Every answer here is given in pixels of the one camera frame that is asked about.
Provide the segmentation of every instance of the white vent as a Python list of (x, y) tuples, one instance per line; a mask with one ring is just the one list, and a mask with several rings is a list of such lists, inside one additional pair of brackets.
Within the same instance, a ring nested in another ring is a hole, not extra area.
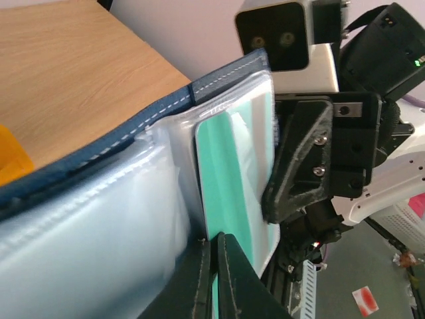
[(300, 319), (315, 319), (316, 314), (316, 267), (310, 261), (303, 263), (303, 280), (301, 282)]
[(407, 201), (387, 207), (371, 217), (414, 253), (425, 253), (425, 222)]

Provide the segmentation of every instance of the black bracket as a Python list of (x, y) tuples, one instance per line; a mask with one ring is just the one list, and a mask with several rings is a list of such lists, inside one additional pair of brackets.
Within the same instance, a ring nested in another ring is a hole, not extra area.
[(280, 143), (262, 196), (269, 223), (328, 196), (333, 105), (325, 97), (286, 96), (276, 103)]

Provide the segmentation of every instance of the white wall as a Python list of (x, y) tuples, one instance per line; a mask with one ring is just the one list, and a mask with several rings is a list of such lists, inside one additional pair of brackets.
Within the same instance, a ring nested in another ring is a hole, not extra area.
[[(0, 8), (56, 0), (0, 0)], [(111, 12), (190, 79), (241, 56), (233, 18), (243, 0), (114, 0)], [(351, 0), (350, 20), (392, 0)], [(396, 0), (425, 25), (425, 0)], [(425, 84), (413, 92), (425, 100)]]

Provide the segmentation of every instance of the red and white packet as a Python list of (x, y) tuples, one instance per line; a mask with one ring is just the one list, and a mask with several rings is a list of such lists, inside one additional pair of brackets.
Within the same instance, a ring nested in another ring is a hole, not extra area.
[(368, 286), (353, 291), (353, 297), (356, 300), (357, 306), (360, 309), (363, 317), (371, 315), (379, 310), (377, 301), (373, 298), (372, 292)]

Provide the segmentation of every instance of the gray floor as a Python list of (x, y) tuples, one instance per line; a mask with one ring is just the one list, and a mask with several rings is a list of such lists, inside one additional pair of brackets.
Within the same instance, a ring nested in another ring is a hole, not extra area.
[(370, 319), (411, 319), (406, 272), (392, 263), (392, 250), (366, 223), (332, 244), (328, 268), (317, 277), (316, 319), (362, 319), (351, 294), (369, 286), (379, 310)]

